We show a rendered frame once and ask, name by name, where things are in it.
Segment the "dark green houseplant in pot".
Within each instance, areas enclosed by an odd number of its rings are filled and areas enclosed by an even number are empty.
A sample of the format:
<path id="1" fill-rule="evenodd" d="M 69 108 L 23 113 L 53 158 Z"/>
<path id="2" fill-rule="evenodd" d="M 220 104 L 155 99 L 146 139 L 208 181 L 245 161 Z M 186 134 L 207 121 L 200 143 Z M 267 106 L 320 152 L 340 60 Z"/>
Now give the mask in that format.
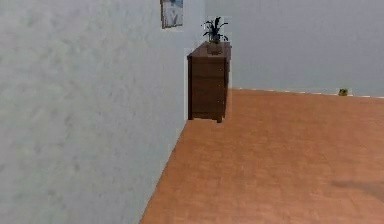
<path id="1" fill-rule="evenodd" d="M 213 20 L 208 20 L 203 23 L 203 25 L 207 28 L 207 31 L 204 32 L 204 36 L 208 37 L 208 41 L 210 43 L 219 44 L 222 40 L 229 40 L 226 35 L 221 34 L 221 28 L 224 25 L 227 25 L 227 22 L 221 23 L 220 20 L 220 17 L 216 17 Z"/>

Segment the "framed blue wall picture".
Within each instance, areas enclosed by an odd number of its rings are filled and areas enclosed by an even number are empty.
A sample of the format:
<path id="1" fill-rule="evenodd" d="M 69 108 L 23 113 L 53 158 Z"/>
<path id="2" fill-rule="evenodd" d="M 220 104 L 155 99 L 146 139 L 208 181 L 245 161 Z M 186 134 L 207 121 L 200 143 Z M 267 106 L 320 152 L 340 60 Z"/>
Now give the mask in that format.
<path id="1" fill-rule="evenodd" d="M 162 28 L 183 25 L 183 0 L 160 0 Z"/>

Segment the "dark brown chest of drawers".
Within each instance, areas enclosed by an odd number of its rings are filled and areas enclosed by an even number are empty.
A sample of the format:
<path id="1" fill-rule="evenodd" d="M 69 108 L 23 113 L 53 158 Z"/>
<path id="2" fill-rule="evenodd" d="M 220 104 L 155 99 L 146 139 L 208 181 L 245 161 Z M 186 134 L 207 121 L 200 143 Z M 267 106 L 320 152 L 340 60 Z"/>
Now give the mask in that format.
<path id="1" fill-rule="evenodd" d="M 188 119 L 225 118 L 229 84 L 231 48 L 221 42 L 220 54 L 209 54 L 210 43 L 204 42 L 188 56 Z"/>

